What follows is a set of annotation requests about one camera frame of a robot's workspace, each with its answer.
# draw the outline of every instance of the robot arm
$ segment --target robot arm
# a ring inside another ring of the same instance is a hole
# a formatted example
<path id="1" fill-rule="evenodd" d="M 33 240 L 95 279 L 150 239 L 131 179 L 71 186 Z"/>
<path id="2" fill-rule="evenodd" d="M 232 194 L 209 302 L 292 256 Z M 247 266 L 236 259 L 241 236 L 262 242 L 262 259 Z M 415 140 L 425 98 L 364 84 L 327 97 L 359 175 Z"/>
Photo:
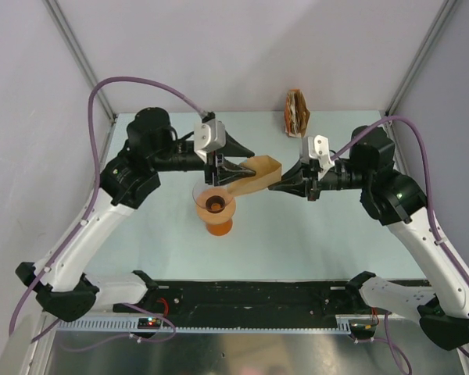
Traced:
<path id="1" fill-rule="evenodd" d="M 66 234 L 76 225 L 81 225 L 81 229 L 55 262 L 45 267 L 52 256 L 51 250 L 35 264 L 23 262 L 16 269 L 25 285 L 30 285 L 42 270 L 45 271 L 34 288 L 36 299 L 44 310 L 61 320 L 76 320 L 90 309 L 139 303 L 156 288 L 142 271 L 99 277 L 85 274 L 84 270 L 116 227 L 160 186 L 158 172 L 203 171 L 205 182 L 213 186 L 255 174 L 224 158 L 254 154 L 230 137 L 213 113 L 196 125 L 194 132 L 178 139 L 165 110 L 143 109 L 128 125 L 127 135 L 118 156 L 109 161 L 101 173 L 101 186 L 90 216 L 81 220 L 80 214 L 74 220 Z M 190 136 L 194 141 L 187 141 Z M 66 234 L 54 249 L 65 241 Z"/>
<path id="2" fill-rule="evenodd" d="M 352 138 L 364 128 L 354 130 Z M 333 164 L 326 138 L 306 137 L 299 161 L 270 190 L 315 201 L 323 190 L 360 189 L 360 202 L 369 216 L 406 246 L 431 287 L 402 287 L 363 272 L 347 289 L 360 304 L 420 324 L 433 342 L 451 350 L 469 342 L 469 287 L 435 241 L 424 192 L 413 179 L 394 170 L 394 147 L 378 128 L 351 148 L 349 159 L 336 159 Z M 469 275 L 469 268 L 436 225 Z"/>

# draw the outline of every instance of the black hole in cup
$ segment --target black hole in cup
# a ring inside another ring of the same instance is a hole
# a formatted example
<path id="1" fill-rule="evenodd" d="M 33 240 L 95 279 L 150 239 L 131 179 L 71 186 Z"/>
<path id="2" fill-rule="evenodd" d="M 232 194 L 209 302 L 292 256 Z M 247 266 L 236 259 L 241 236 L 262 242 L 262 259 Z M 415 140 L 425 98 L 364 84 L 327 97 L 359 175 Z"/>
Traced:
<path id="1" fill-rule="evenodd" d="M 226 207 L 226 201 L 219 195 L 214 195 L 206 200 L 205 207 L 209 213 L 220 213 Z"/>

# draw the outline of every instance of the white table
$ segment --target white table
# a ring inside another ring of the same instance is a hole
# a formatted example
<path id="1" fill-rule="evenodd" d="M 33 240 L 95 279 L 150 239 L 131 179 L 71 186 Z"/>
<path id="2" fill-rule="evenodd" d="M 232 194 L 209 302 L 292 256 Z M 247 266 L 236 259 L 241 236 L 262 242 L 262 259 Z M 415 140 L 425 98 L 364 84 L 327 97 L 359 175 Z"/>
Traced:
<path id="1" fill-rule="evenodd" d="M 134 114 L 119 115 L 108 160 L 121 150 Z M 199 121 L 172 113 L 179 136 Z M 283 172 L 299 157 L 299 139 L 282 130 L 281 112 L 219 112 L 229 134 L 256 155 L 268 154 Z M 341 148 L 377 111 L 313 112 L 307 134 L 329 137 Z M 144 270 L 155 279 L 330 280 L 369 270 L 386 278 L 422 278 L 409 252 L 363 210 L 359 191 L 325 191 L 320 200 L 277 191 L 237 198 L 233 229 L 209 234 L 196 216 L 192 188 L 200 172 L 160 173 L 162 186 L 118 227 L 93 258 L 88 272 Z"/>

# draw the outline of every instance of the paper bag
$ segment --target paper bag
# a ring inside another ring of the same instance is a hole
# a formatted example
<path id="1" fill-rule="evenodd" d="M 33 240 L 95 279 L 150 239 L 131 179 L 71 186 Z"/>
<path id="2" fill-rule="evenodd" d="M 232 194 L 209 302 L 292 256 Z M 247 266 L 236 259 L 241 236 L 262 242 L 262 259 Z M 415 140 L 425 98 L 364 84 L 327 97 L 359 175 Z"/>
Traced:
<path id="1" fill-rule="evenodd" d="M 285 133 L 289 137 L 304 137 L 311 112 L 307 109 L 304 94 L 299 89 L 288 91 L 284 116 Z"/>
<path id="2" fill-rule="evenodd" d="M 227 186 L 227 192 L 235 197 L 261 191 L 281 181 L 281 164 L 268 155 L 254 156 L 241 165 L 255 170 L 256 175 L 242 178 Z"/>

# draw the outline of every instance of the metal floor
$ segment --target metal floor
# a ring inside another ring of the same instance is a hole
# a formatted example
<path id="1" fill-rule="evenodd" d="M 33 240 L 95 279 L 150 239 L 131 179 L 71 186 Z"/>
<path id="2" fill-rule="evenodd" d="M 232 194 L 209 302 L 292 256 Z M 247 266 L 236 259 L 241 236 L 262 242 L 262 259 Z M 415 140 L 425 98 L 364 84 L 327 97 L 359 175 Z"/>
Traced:
<path id="1" fill-rule="evenodd" d="M 405 352 L 414 374 L 464 374 L 456 351 L 432 344 L 419 327 L 390 320 L 393 341 Z M 382 325 L 377 336 L 385 337 Z M 161 344 L 126 338 L 82 353 L 62 350 L 94 344 L 114 333 L 56 333 L 50 375 L 399 375 L 388 346 L 354 345 L 340 334 L 178 334 Z"/>

